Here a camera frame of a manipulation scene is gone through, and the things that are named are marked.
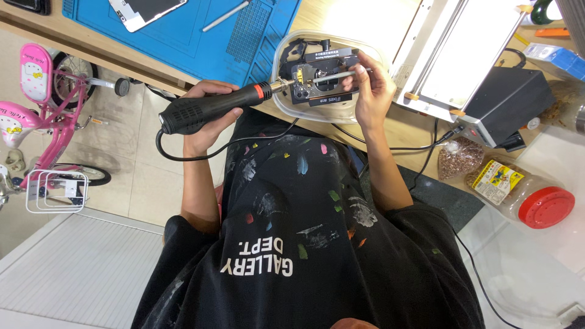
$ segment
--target paint-splattered shirt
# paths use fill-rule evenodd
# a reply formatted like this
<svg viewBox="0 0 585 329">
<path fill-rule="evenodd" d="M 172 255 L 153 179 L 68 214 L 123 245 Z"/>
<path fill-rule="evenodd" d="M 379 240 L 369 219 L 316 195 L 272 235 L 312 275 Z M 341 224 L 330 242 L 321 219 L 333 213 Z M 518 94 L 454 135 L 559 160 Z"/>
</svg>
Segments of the paint-splattered shirt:
<svg viewBox="0 0 585 329">
<path fill-rule="evenodd" d="M 235 137 L 251 135 L 242 125 Z M 233 145 L 220 235 L 169 219 L 133 328 L 483 328 L 445 219 L 426 205 L 380 215 L 346 147 L 303 129 Z"/>
</svg>

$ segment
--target screen separator machine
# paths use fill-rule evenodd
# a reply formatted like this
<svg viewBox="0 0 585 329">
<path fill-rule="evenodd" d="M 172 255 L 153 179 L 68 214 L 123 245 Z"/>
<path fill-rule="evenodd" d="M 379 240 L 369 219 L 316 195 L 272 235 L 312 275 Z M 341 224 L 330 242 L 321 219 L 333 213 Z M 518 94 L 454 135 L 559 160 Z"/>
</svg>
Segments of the screen separator machine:
<svg viewBox="0 0 585 329">
<path fill-rule="evenodd" d="M 522 148 L 517 130 L 555 99 L 542 72 L 494 65 L 531 12 L 523 0 L 422 0 L 393 61 L 394 102 L 491 148 Z"/>
</svg>

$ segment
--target blue silicone mat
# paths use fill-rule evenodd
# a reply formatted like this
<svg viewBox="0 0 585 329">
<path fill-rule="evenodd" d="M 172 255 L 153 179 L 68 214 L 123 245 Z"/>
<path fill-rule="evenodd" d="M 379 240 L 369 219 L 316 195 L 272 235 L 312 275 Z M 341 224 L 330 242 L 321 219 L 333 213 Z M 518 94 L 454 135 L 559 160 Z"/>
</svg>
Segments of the blue silicone mat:
<svg viewBox="0 0 585 329">
<path fill-rule="evenodd" d="M 301 0 L 253 0 L 207 32 L 241 0 L 188 0 L 130 33 L 107 0 L 63 0 L 63 15 L 197 79 L 239 86 L 268 81 L 274 52 Z"/>
</svg>

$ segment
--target bag of nuts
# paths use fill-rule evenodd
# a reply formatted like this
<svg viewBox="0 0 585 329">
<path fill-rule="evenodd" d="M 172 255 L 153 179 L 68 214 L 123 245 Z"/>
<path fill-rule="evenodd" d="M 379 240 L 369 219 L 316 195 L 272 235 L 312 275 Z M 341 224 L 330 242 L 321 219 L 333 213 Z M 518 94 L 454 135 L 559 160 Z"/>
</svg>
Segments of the bag of nuts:
<svg viewBox="0 0 585 329">
<path fill-rule="evenodd" d="M 445 143 L 439 151 L 439 180 L 468 174 L 483 161 L 484 150 L 476 142 L 458 137 Z"/>
</svg>

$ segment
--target left hand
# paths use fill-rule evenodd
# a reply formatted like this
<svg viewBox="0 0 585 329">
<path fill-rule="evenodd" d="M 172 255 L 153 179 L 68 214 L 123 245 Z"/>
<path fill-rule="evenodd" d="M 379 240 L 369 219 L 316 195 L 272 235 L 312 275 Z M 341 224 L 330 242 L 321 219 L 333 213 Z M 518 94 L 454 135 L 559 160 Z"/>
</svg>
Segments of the left hand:
<svg viewBox="0 0 585 329">
<path fill-rule="evenodd" d="M 234 84 L 223 81 L 202 80 L 194 85 L 193 88 L 191 88 L 191 90 L 189 90 L 183 97 L 201 98 L 206 94 L 229 94 L 239 88 L 240 87 Z M 236 122 L 236 119 L 238 119 L 242 113 L 243 110 L 236 107 L 222 118 L 207 123 L 197 133 L 194 133 L 193 135 L 185 135 L 183 139 L 183 156 L 196 157 L 206 155 L 207 149 L 215 143 L 219 134 L 227 127 L 231 126 L 232 123 Z"/>
</svg>

